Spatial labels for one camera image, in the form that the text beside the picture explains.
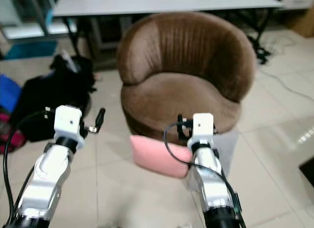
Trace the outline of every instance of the brown armchair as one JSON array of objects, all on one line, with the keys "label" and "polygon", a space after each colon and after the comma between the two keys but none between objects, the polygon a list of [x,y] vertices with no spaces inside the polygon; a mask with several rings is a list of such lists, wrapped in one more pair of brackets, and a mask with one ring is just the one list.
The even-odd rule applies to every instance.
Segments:
[{"label": "brown armchair", "polygon": [[[182,114],[210,112],[218,132],[236,124],[257,61],[245,34],[206,13],[163,13],[137,22],[118,50],[121,103],[130,129],[162,139]],[[178,143],[176,130],[169,141]]]}]

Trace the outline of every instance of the white table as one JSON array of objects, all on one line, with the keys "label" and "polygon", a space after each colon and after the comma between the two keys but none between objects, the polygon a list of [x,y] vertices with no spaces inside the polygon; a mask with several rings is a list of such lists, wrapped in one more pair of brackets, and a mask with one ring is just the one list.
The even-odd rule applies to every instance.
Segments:
[{"label": "white table", "polygon": [[[94,17],[104,15],[132,15],[173,11],[214,11],[282,7],[277,0],[58,0],[54,8],[55,17]],[[258,28],[258,39],[265,29]]]}]

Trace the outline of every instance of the pink sponge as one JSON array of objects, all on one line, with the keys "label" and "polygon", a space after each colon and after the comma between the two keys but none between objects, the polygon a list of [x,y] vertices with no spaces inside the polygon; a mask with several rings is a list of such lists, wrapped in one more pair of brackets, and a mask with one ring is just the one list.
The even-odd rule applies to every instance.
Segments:
[{"label": "pink sponge", "polygon": [[[183,178],[186,176],[188,166],[175,160],[168,152],[165,144],[146,136],[131,136],[134,162],[146,169],[164,174],[166,176]],[[187,147],[169,143],[169,148],[179,159],[189,162],[192,153]]]}]

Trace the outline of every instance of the black bag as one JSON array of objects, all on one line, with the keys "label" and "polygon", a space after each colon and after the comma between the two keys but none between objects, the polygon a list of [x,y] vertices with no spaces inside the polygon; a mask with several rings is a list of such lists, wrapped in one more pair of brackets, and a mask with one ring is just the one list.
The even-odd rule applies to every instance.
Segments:
[{"label": "black bag", "polygon": [[[54,58],[48,76],[38,76],[28,80],[21,92],[18,103],[11,115],[10,124],[15,126],[25,116],[44,110],[45,107],[57,108],[60,105],[71,105],[86,114],[90,102],[89,93],[95,80],[92,74],[92,62],[83,57],[72,57],[78,72],[74,73],[60,55]],[[21,132],[31,142],[47,140],[54,135],[54,119],[43,117],[32,119],[20,127]]]}]

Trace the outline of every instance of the blue bin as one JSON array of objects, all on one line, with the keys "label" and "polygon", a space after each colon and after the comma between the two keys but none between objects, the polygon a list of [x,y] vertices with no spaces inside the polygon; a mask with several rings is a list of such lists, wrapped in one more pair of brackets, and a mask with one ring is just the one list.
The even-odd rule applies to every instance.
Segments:
[{"label": "blue bin", "polygon": [[5,75],[0,75],[0,107],[12,113],[21,94],[21,87]]}]

